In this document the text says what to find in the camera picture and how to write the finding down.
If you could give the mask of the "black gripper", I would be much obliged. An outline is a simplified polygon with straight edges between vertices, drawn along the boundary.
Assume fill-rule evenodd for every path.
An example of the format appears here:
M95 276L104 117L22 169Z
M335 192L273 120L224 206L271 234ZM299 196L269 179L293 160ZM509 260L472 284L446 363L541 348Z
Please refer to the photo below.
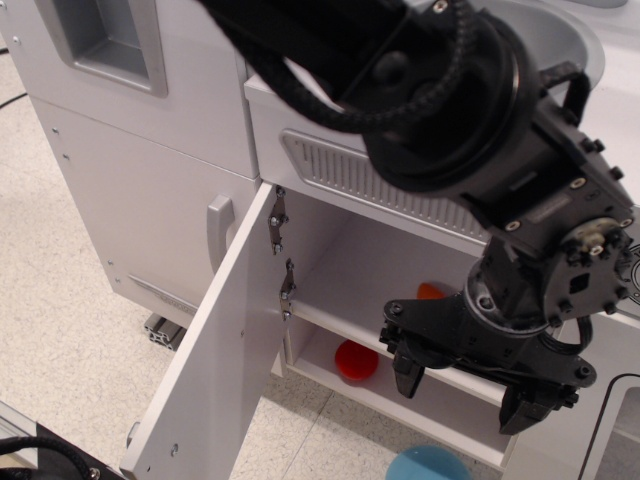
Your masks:
M487 325L457 293L439 300L396 299L384 306L380 341L393 354L396 388L413 398L427 369L456 368L506 387L499 432L519 434L592 386L595 368L548 347L541 333L513 336Z

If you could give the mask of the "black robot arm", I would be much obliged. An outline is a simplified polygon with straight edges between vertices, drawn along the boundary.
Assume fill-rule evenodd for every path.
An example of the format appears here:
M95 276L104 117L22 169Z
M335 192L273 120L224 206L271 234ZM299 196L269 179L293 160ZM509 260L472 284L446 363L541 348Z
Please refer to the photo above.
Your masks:
M629 295L632 202L579 125L571 62L536 66L512 27L466 1L208 1L223 33L292 109L360 135L377 173L449 199L490 240L464 289L392 300L381 341L399 392L454 367L506 388L514 435L592 385L591 316Z

